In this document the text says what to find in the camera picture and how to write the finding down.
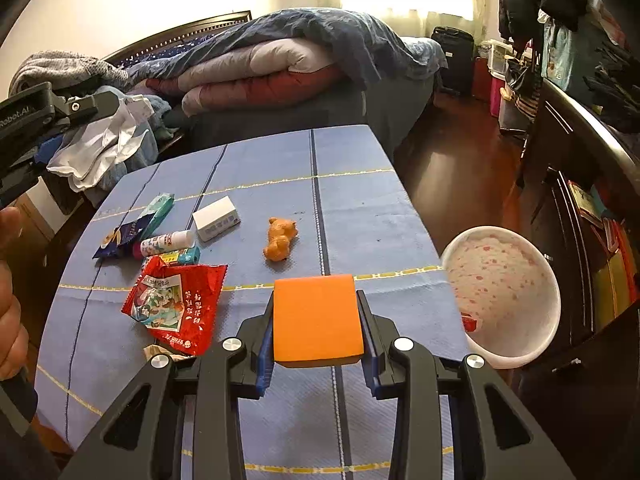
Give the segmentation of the person's left hand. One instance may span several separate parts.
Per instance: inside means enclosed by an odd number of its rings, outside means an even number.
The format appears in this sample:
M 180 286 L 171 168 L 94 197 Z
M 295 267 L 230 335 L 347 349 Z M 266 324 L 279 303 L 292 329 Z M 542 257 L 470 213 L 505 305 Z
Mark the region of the person's left hand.
M 1 211 L 1 250 L 5 250 L 22 232 L 22 218 L 15 207 Z M 0 376 L 16 376 L 27 361 L 28 333 L 21 320 L 21 305 L 13 292 L 12 272 L 1 260 L 0 289 Z

